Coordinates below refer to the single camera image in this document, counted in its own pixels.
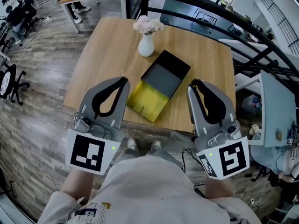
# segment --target plush toy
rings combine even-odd
[[[249,129],[249,134],[253,136],[256,133],[262,133],[262,129],[257,124],[253,124]]]

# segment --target wooden floor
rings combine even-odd
[[[39,0],[35,4],[37,16],[51,16],[51,19],[46,26],[45,22],[36,25],[38,31],[45,28],[25,52],[23,47],[14,44],[6,52],[12,58],[11,63],[18,63],[18,73],[26,71],[24,79],[30,83],[30,88],[21,93],[23,106],[6,100],[0,102],[0,167],[7,181],[14,180],[15,201],[34,220],[40,217],[50,195],[61,188],[70,171],[64,164],[64,153],[66,132],[73,128],[75,111],[63,107],[63,100],[77,60],[101,17],[121,17],[119,0],[101,0],[100,4],[95,0],[84,5],[92,6],[92,10],[82,15],[81,32],[76,34],[60,6],[54,6],[52,0]],[[33,34],[23,41],[23,45]],[[138,138],[143,151],[149,148],[154,138],[161,138],[164,147],[180,161],[182,149],[193,147],[189,136],[179,132],[128,122],[123,122],[122,129],[126,138],[120,150],[130,136]],[[205,172],[201,166],[189,155],[185,160],[188,177],[195,185],[203,183]],[[256,175],[258,170],[250,169],[246,173]],[[103,180],[101,176],[95,178],[93,195]],[[251,198],[258,201],[267,178],[252,182],[250,178],[241,177],[232,181],[235,196],[250,204]],[[277,207],[279,193],[279,188],[266,185],[259,205],[253,207],[259,217],[270,214]]]

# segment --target black railing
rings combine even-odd
[[[261,2],[266,6],[269,13],[277,22],[278,27],[281,29],[285,39],[288,42],[291,52],[293,54],[299,55],[299,38],[289,21],[286,19],[285,15],[281,12],[273,0],[261,0]]]
[[[263,35],[259,30],[257,30],[252,24],[241,17],[233,14],[232,12],[218,6],[217,4],[208,1],[208,0],[176,0],[179,2],[183,2],[195,7],[200,7],[206,11],[209,11],[211,13],[214,13],[230,22],[233,22],[234,24],[240,26],[247,32],[251,33],[253,36],[255,36],[259,41],[261,41],[263,44],[265,44],[268,48],[264,51],[258,50],[255,46],[250,44],[249,42],[246,42],[242,38],[228,32],[227,30],[224,30],[214,24],[211,24],[205,20],[196,19],[190,16],[187,16],[185,14],[176,13],[173,11],[165,10],[165,9],[159,9],[159,8],[153,8],[149,7],[149,0],[141,0],[140,2],[140,15],[147,15],[148,12],[155,12],[155,13],[161,13],[166,14],[174,17],[183,18],[189,21],[193,21],[197,24],[206,26],[208,28],[212,28],[214,30],[217,30],[234,40],[239,41],[240,43],[246,45],[250,49],[254,50],[257,55],[255,57],[250,57],[249,55],[245,54],[244,52],[229,46],[232,51],[238,53],[239,55],[249,59],[248,62],[242,63],[238,60],[233,59],[234,62],[234,69],[235,69],[235,75],[238,73],[244,73],[246,71],[250,71],[251,74],[245,73],[246,76],[253,77],[255,74],[257,74],[260,70],[264,70],[270,74],[272,74],[279,82],[281,82],[284,86],[286,86],[289,90],[291,90],[296,97],[298,97],[299,101],[299,86],[298,82],[295,82],[292,77],[299,78],[299,72],[296,69],[296,67],[293,65],[293,63],[290,61],[290,59],[284,54],[283,51],[280,50],[279,47],[277,47],[272,41],[270,41],[266,36]],[[134,14],[131,14],[131,8],[129,6],[130,0],[126,0],[127,4],[127,18],[134,18]],[[280,57],[283,62],[289,67],[289,69],[282,68],[279,66],[277,60],[273,61],[270,59],[267,55],[271,52],[276,53],[278,57]],[[265,58],[269,63],[268,64],[262,64],[260,62],[261,59]]]

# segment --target sneaker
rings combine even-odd
[[[91,7],[83,7],[81,9],[76,9],[77,13],[88,12]]]
[[[128,148],[137,151],[138,150],[137,140],[134,139],[134,138],[129,138],[129,140],[128,140]]]
[[[154,139],[153,143],[151,144],[151,150],[160,149],[162,145],[162,140]]]
[[[78,24],[78,23],[80,23],[82,21],[82,19],[75,16],[74,17],[74,21],[75,21],[76,24]]]

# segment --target gray pants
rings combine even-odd
[[[11,29],[15,36],[16,41],[20,40],[20,31],[22,32],[22,30],[24,29],[22,28],[24,22],[25,22],[25,18],[23,18],[22,21],[17,26],[13,26]]]
[[[174,157],[172,157],[168,152],[164,151],[163,149],[153,149],[148,151],[146,155],[153,155],[160,158],[163,158],[164,160],[167,160],[169,162],[172,162],[176,164],[179,168],[183,167],[183,164],[179,161],[177,161]],[[114,164],[126,160],[126,159],[133,159],[141,157],[141,155],[138,153],[138,151],[135,151],[130,148],[126,148],[115,160]]]

